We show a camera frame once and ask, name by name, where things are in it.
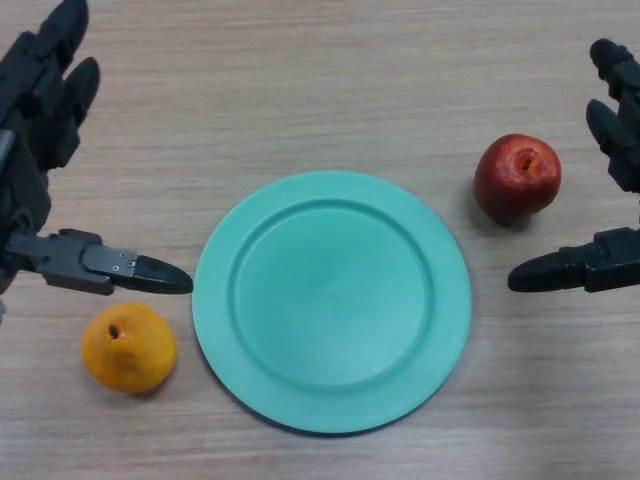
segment green plastic plate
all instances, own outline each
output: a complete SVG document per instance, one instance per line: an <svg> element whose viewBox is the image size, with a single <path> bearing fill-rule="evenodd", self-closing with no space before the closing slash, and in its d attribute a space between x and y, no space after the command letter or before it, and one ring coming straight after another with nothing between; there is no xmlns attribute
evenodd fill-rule
<svg viewBox="0 0 640 480"><path fill-rule="evenodd" d="M425 402L464 347L471 288L438 217L383 180L280 180L220 222L198 264L198 341L242 403L273 422L346 434Z"/></svg>

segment wooden table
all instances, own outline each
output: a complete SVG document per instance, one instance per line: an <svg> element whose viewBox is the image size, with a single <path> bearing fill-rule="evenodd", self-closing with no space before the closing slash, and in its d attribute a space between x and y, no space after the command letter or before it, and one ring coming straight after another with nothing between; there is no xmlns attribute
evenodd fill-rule
<svg viewBox="0 0 640 480"><path fill-rule="evenodd" d="M0 50L55 0L4 0ZM606 97L588 49L640 53L633 0L91 0L79 57L103 84L82 147L51 178L46 227L101 233L193 272L236 202L296 172L347 169L415 193L449 225L474 283L468 347L427 405L381 431L318 439L240 408L203 361L188 297L103 298L24 274L0 327L0 478L637 478L637 289L518 295L509 269L638 205L606 174L584 122ZM563 162L556 202L524 231L470 202L483 150L539 136ZM100 309L148 301L180 360L152 398L87 377L80 339Z"/></svg>

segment red apple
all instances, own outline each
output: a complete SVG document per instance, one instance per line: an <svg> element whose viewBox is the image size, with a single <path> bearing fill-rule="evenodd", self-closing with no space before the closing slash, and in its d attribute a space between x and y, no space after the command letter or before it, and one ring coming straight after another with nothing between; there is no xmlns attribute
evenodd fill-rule
<svg viewBox="0 0 640 480"><path fill-rule="evenodd" d="M509 226L548 206L560 189L561 177L560 161L549 145L514 133L484 152L474 192L487 215Z"/></svg>

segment teal plate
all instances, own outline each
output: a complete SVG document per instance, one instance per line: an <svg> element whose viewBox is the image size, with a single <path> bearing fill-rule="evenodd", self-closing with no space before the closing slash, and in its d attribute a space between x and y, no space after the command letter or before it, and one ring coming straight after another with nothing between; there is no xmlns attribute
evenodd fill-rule
<svg viewBox="0 0 640 480"><path fill-rule="evenodd" d="M425 402L469 332L455 240L420 200L347 172L247 197L196 273L193 318L211 368L242 403L298 430L347 434Z"/></svg>

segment orange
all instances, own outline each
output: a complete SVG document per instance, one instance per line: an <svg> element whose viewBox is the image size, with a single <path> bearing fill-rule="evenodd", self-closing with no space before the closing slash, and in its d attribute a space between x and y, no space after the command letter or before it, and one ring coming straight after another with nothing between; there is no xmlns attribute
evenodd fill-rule
<svg viewBox="0 0 640 480"><path fill-rule="evenodd" d="M87 326L82 363L99 383L123 393L154 389L176 362L176 339L151 307L122 303L107 308Z"/></svg>

